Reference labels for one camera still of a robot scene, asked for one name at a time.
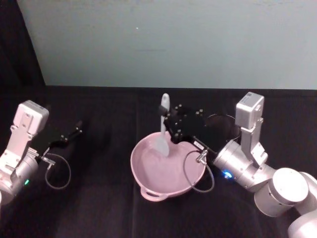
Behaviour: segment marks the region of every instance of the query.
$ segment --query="light blue wall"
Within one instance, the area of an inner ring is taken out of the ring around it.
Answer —
[[[317,89],[315,0],[19,0],[48,85]]]

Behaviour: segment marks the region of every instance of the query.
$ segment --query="black cloth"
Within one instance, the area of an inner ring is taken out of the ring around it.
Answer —
[[[0,0],[0,86],[44,86],[16,0]]]
[[[265,96],[261,142],[268,164],[317,177],[316,91],[252,91]],[[189,191],[158,203],[140,195],[130,154],[139,140],[159,131],[164,92],[173,105],[234,116],[236,103],[248,90],[46,87],[0,92],[0,151],[10,137],[17,105],[27,99],[49,103],[48,123],[62,131],[79,119],[89,122],[76,143],[54,151],[70,161],[70,186],[63,191],[48,188],[46,165],[40,164],[16,199],[1,208],[0,237],[286,238],[296,211],[267,217],[257,210],[251,193],[217,173],[215,189],[207,194]],[[199,187],[209,184],[204,177]]]

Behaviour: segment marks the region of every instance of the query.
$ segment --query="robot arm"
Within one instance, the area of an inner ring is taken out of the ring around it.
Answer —
[[[49,111],[32,101],[18,106],[8,146],[0,157],[1,204],[9,203],[36,171],[38,163],[29,145],[44,129],[48,117]]]
[[[32,101],[18,106],[9,143],[0,157],[1,205],[8,204],[18,194],[41,160],[49,163],[49,167],[55,164],[45,157],[49,149],[66,147],[82,133],[81,122],[67,136],[45,127],[48,117],[49,111]]]
[[[188,141],[202,154],[213,152],[213,164],[227,178],[233,178],[253,192],[255,204],[264,214],[276,217],[291,208],[297,209],[301,217],[289,227],[290,238],[316,237],[317,180],[304,172],[290,168],[275,170],[265,163],[268,156],[260,143],[263,106],[264,97],[255,93],[249,92],[240,100],[236,106],[235,124],[241,129],[241,144],[232,139],[219,153],[211,149],[212,141],[206,139],[212,136],[211,129],[202,119],[199,120],[202,118],[200,110],[196,112],[197,117],[191,118],[188,123],[183,122],[188,120],[188,116],[184,117],[188,113],[165,112],[164,124],[172,142]],[[180,128],[175,128],[175,123],[178,125],[179,122]],[[176,131],[181,131],[182,135],[175,134]]]

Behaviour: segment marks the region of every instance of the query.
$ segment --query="pink plastic basin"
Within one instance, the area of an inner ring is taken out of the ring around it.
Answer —
[[[181,195],[191,189],[183,172],[183,162],[188,152],[197,150],[188,142],[173,144],[169,133],[166,132],[169,156],[165,157],[155,149],[158,136],[160,132],[143,138],[131,154],[131,169],[141,187],[141,195],[153,202]],[[190,154],[185,164],[186,174],[192,184],[196,184],[205,172],[205,166],[196,162],[198,155]]]

